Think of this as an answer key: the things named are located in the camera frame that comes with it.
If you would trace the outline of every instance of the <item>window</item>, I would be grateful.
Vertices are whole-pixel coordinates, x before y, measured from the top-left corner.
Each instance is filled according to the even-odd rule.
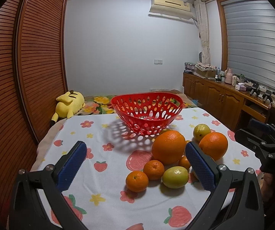
[[[218,4],[225,17],[226,66],[275,90],[275,9],[267,0]]]

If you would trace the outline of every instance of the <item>screw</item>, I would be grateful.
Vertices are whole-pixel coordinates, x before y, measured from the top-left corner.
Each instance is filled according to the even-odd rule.
[[[19,173],[20,175],[25,174],[25,172],[26,172],[25,169],[20,169],[20,170],[18,171],[18,173]]]
[[[252,168],[248,168],[247,171],[249,174],[253,174],[255,172]]]
[[[48,164],[46,167],[45,167],[45,170],[47,170],[47,171],[51,171],[51,170],[53,170],[54,169],[54,165],[52,165],[52,164]]]
[[[224,165],[224,164],[219,165],[218,168],[219,168],[220,170],[222,170],[222,171],[227,170],[227,167],[226,167],[226,165]]]

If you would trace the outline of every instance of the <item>wooden louvered door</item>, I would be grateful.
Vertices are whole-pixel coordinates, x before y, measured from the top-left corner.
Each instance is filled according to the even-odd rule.
[[[10,196],[17,171],[30,169],[37,143],[21,111],[12,63],[12,41],[20,0],[7,0],[0,9],[0,212]]]
[[[67,91],[63,54],[66,0],[7,0],[0,8],[0,222],[17,172],[30,170]]]
[[[25,0],[17,36],[17,66],[25,108],[38,140],[67,91],[63,23],[66,0]]]

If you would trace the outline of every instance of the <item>yellow plush toy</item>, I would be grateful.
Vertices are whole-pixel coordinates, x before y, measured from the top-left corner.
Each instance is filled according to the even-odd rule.
[[[57,122],[59,117],[69,119],[85,107],[83,95],[73,90],[57,97],[56,101],[59,101],[59,103],[56,106],[55,114],[51,118],[50,127]]]

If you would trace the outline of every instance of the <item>curtain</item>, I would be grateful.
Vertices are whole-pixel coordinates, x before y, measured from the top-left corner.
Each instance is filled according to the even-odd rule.
[[[194,5],[202,46],[201,62],[203,64],[210,64],[211,60],[209,48],[209,24],[207,9],[205,7],[205,2],[201,0],[196,0],[194,2]]]

